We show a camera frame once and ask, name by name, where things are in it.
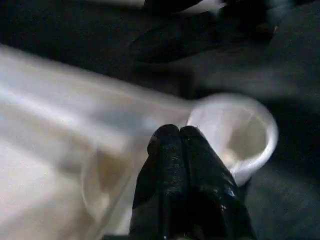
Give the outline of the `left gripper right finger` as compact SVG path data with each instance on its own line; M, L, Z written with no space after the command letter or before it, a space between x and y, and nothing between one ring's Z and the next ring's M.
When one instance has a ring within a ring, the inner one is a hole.
M195 240L254 240L248 210L229 170L201 131L181 128L188 166L190 235Z

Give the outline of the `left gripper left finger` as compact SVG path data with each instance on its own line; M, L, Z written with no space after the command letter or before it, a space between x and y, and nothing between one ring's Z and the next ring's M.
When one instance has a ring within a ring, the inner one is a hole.
M186 232L188 183L180 131L159 127L147 146L135 186L131 237L137 240L173 240Z

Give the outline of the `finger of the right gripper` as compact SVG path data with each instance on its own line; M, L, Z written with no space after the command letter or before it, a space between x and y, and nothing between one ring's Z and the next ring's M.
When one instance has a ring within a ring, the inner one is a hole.
M170 63L212 49L228 50L247 43L265 43L274 30L268 23L193 15L141 34L130 44L130 55L141 63Z

